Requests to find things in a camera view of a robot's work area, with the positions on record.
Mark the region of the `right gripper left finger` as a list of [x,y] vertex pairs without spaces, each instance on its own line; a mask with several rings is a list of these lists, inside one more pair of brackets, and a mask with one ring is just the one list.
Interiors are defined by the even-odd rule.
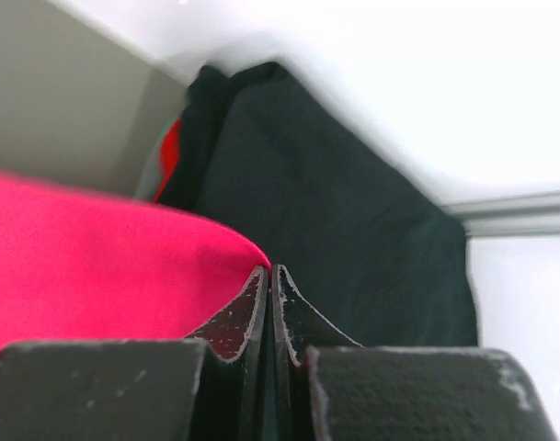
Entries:
[[0,440],[258,440],[269,273],[184,339],[0,351]]

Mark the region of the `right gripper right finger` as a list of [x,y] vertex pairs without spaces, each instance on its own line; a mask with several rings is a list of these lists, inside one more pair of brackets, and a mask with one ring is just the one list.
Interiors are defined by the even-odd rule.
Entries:
[[530,377],[482,348],[364,347],[271,276],[281,440],[553,440]]

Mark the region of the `pink t shirt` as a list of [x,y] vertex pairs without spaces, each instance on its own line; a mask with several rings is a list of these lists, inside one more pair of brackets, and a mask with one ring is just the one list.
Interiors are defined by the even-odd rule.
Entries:
[[181,338],[268,265],[217,222],[0,173],[0,349]]

